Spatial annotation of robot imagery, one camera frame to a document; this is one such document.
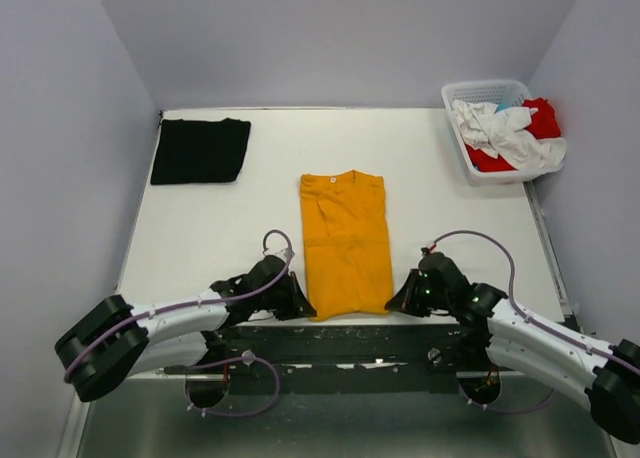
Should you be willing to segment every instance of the gray wall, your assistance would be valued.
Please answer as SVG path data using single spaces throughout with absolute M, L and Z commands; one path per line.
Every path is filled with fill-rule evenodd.
M 578 0 L 531 80 L 569 142 L 537 183 L 569 298 L 609 340 L 640 342 L 639 0 Z
M 442 106 L 527 81 L 575 0 L 102 0 L 162 108 Z
M 151 99 L 99 0 L 0 0 L 0 456 L 52 457 L 55 340 L 116 283 Z

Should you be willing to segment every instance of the white plastic basket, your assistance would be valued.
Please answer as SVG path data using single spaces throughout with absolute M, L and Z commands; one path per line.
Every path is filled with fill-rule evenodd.
M 493 173 L 483 173 L 474 168 L 471 159 L 464 147 L 464 141 L 460 135 L 460 130 L 453 118 L 451 103 L 453 100 L 463 100 L 468 103 L 491 102 L 497 105 L 521 106 L 524 100 L 531 99 L 531 93 L 527 87 L 516 80 L 487 80 L 487 81 L 465 81 L 446 85 L 442 88 L 442 99 L 447 109 L 449 121 L 456 135 L 457 146 L 462 159 L 463 167 L 470 184 L 495 185 L 504 183 L 521 183 L 531 181 L 545 173 L 552 173 L 562 168 L 562 163 L 553 168 L 541 168 L 539 170 L 525 171 L 499 171 Z

